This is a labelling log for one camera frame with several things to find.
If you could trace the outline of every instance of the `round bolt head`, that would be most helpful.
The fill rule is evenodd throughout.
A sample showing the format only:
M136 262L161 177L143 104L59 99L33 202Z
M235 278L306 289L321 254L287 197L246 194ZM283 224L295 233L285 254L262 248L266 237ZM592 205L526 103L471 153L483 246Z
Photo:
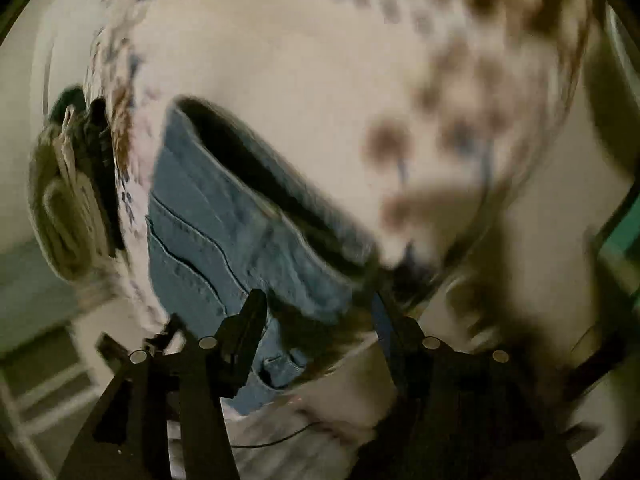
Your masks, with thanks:
M425 337L422 340L422 346L424 346L427 350L437 350L440 348L440 340L437 337Z
M136 350L135 352L133 352L133 354L129 356L129 360L133 364L139 365L140 363L143 363L146 360L146 352L144 350Z
M200 341L198 341L198 345L203 350L211 350L212 348L215 348L217 344L218 342L216 341L216 338L212 335L203 337Z
M505 352L504 350L496 350L494 352L494 361L504 364L509 361L509 354L507 354L507 352Z

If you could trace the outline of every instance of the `white wall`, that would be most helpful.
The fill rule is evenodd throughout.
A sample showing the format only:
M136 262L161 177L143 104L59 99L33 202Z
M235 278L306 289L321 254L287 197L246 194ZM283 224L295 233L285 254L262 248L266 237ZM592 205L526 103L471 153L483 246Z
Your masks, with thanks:
M25 195L31 65L40 20L53 1L31 0L0 45L0 252L31 237Z

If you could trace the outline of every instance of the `folded clothes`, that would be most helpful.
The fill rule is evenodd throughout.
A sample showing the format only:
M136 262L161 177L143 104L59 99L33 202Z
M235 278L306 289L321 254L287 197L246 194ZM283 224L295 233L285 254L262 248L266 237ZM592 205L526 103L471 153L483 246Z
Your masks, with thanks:
M104 102L65 90L31 151L31 224L49 267L76 282L122 248Z

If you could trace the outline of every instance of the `black cable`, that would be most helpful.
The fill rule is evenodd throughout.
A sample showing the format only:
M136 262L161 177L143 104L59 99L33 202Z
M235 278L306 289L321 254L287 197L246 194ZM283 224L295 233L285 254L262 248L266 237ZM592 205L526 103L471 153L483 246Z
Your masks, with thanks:
M269 442L268 444L255 444L254 446L235 446L234 444L231 445L231 447L233 449L258 449L261 447L269 447L269 446L275 446L276 444L280 444L281 442L284 442L285 440L289 440L290 438L293 438L297 435L299 435L300 433L302 433L303 431L308 430L309 428L311 428L312 426L316 426L320 424L320 422L316 421L316 422L312 422L310 424L307 424L304 428L301 428L300 430L297 430L294 433L291 433L290 435L287 435L281 439L278 440L274 440L273 442Z

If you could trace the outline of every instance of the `blue denim jeans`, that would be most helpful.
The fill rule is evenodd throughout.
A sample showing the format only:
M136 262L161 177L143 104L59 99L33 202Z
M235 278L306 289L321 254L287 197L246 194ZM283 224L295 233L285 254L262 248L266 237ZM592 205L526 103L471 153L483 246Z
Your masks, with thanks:
M154 291L196 336L215 333L252 288L267 293L252 371L230 402L239 413L287 388L326 349L332 327L369 307L372 238L209 104L170 107L147 222Z

